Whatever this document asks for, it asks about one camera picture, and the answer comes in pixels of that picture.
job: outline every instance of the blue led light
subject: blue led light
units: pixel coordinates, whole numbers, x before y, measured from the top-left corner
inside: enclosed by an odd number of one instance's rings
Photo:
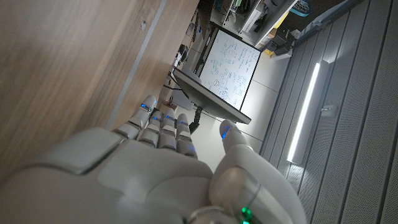
[[[196,152],[195,147],[193,147],[193,146],[188,146],[188,149],[191,150],[191,151]]]
[[[226,128],[226,130],[224,131],[224,134],[222,135],[222,139],[224,139],[225,138],[225,135],[226,135],[226,133],[227,133],[227,131],[229,130],[229,126],[227,126],[227,127],[225,127]]]

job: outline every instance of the writing on whiteboard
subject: writing on whiteboard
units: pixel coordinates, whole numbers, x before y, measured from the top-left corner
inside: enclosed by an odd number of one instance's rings
[[[239,109],[259,56],[258,50],[218,31],[201,72],[202,85]]]

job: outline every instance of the wood panel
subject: wood panel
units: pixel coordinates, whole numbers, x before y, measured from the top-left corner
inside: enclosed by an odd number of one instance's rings
[[[76,131],[105,126],[160,2],[0,2],[0,178]],[[197,2],[167,2],[123,113],[159,93]]]
[[[159,95],[159,87],[163,85],[183,40],[183,35],[177,34],[184,34],[187,31],[198,2],[198,0],[167,1],[164,13],[174,13],[167,15],[163,13],[157,23],[112,128],[126,122],[148,94]]]

